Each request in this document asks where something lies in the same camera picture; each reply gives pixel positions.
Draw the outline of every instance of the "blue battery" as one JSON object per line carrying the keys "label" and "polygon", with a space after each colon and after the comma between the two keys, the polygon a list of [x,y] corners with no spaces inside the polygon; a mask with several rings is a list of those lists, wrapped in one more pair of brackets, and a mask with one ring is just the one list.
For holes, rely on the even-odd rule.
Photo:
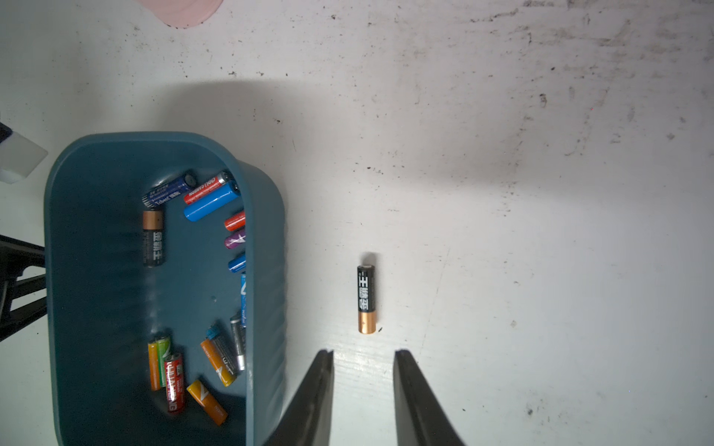
{"label": "blue battery", "polygon": [[186,206],[183,214],[190,221],[199,221],[239,196],[241,196],[241,193],[238,191],[238,185],[235,181],[229,181],[195,203]]}
{"label": "blue battery", "polygon": [[141,197],[141,201],[149,208],[158,208],[166,201],[178,197],[182,193],[192,191],[196,187],[196,179],[193,175],[185,173],[178,178],[175,178],[168,183],[161,184],[149,191]]}
{"label": "blue battery", "polygon": [[228,269],[231,270],[232,273],[240,273],[242,270],[246,269],[246,255],[240,254],[238,257],[228,262]]}
{"label": "blue battery", "polygon": [[246,274],[241,274],[241,325],[246,327]]}

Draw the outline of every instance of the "pink object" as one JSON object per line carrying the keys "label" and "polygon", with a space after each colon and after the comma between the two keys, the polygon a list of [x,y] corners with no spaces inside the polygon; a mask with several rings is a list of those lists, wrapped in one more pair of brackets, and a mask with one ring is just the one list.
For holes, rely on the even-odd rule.
{"label": "pink object", "polygon": [[223,0],[137,0],[169,26],[191,28],[202,24]]}

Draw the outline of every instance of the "black metal frame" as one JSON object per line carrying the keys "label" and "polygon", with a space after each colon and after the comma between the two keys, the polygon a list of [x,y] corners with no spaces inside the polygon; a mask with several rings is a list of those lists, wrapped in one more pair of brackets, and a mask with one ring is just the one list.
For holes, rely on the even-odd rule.
{"label": "black metal frame", "polygon": [[[464,446],[409,350],[394,353],[398,446]],[[320,350],[263,446],[327,446],[330,442],[333,353]]]}
{"label": "black metal frame", "polygon": [[333,353],[320,350],[263,446],[327,446],[332,422]]}
{"label": "black metal frame", "polygon": [[409,350],[394,353],[394,412],[399,446],[463,446]]}
{"label": "black metal frame", "polygon": [[47,314],[47,298],[11,310],[13,300],[46,287],[44,274],[17,280],[28,266],[44,268],[44,248],[0,235],[0,341]]}

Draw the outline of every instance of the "battery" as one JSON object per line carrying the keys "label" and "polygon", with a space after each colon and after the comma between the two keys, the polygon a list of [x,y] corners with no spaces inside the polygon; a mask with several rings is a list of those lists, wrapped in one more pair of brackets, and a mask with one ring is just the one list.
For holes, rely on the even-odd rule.
{"label": "battery", "polygon": [[241,325],[246,327],[246,274],[241,274]]}
{"label": "battery", "polygon": [[223,241],[228,249],[234,249],[246,242],[246,229],[243,228],[238,232],[232,233]]}
{"label": "battery", "polygon": [[218,426],[222,425],[228,413],[221,405],[216,401],[216,398],[211,395],[211,393],[203,386],[203,383],[199,380],[195,380],[193,384],[189,385],[186,390],[191,396],[196,400],[196,402],[206,411],[209,417]]}
{"label": "battery", "polygon": [[164,262],[164,212],[144,211],[144,266],[150,268]]}
{"label": "battery", "polygon": [[149,343],[149,380],[151,389],[161,389],[161,373],[159,372],[159,346]]}
{"label": "battery", "polygon": [[175,353],[166,359],[166,401],[169,402],[169,413],[179,413],[186,405],[183,386],[183,357],[181,353]]}
{"label": "battery", "polygon": [[164,367],[164,361],[166,358],[171,356],[171,338],[169,336],[164,336],[156,340],[157,353],[159,355],[159,372],[161,379],[159,382],[162,387],[166,387],[166,368]]}
{"label": "battery", "polygon": [[238,369],[233,363],[233,355],[229,350],[228,343],[226,342],[226,337],[221,333],[221,329],[218,328],[216,324],[211,325],[211,327],[206,330],[206,337],[213,342],[213,346],[216,347],[218,354],[221,356],[224,365],[232,375],[238,374]]}
{"label": "battery", "polygon": [[149,193],[141,198],[141,201],[144,202],[147,208],[153,209],[195,187],[196,179],[191,174],[185,173],[168,183],[151,189]]}
{"label": "battery", "polygon": [[226,221],[223,222],[223,225],[231,232],[244,227],[246,225],[246,212],[241,211],[226,219]]}
{"label": "battery", "polygon": [[228,262],[228,269],[232,273],[240,273],[242,270],[246,269],[246,255],[240,254],[238,257]]}
{"label": "battery", "polygon": [[213,369],[216,371],[216,374],[221,379],[223,385],[228,387],[233,384],[233,381],[236,380],[236,376],[232,375],[223,364],[221,355],[218,353],[218,350],[216,350],[216,346],[213,345],[213,342],[210,339],[205,339],[201,343],[201,348],[206,354],[206,357],[208,357],[208,361],[211,362]]}
{"label": "battery", "polygon": [[207,196],[198,199],[183,209],[183,214],[190,221],[199,221],[209,213],[241,196],[235,181],[229,181]]}
{"label": "battery", "polygon": [[214,190],[220,188],[229,180],[231,180],[231,176],[228,174],[228,172],[220,172],[218,175],[214,176],[207,182],[201,184],[199,187],[193,189],[191,192],[184,195],[183,201],[185,201],[186,204],[191,204],[199,198],[203,198]]}
{"label": "battery", "polygon": [[231,318],[231,332],[233,333],[233,343],[236,344],[236,359],[238,360],[238,370],[246,369],[246,348],[244,346],[243,327],[241,327],[241,315]]}
{"label": "battery", "polygon": [[357,267],[357,311],[360,333],[374,333],[377,326],[377,315],[374,305],[374,266],[360,265]]}

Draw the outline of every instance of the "plastic container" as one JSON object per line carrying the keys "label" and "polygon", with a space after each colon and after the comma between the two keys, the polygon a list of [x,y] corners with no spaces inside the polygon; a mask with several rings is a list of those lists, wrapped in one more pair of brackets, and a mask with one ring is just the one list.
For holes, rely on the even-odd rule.
{"label": "plastic container", "polygon": [[[242,198],[198,222],[183,200],[166,204],[166,262],[145,268],[141,196],[158,180],[222,170]],[[236,257],[223,245],[223,221],[246,210],[248,259],[246,371],[223,387],[199,344],[217,320],[241,307]],[[192,133],[87,136],[57,159],[45,190],[47,313],[52,393],[60,445],[262,445],[283,405],[285,363],[284,210],[259,169]],[[166,414],[151,392],[146,344],[168,329],[183,353],[186,384],[200,378],[228,411],[216,426],[187,397]]]}

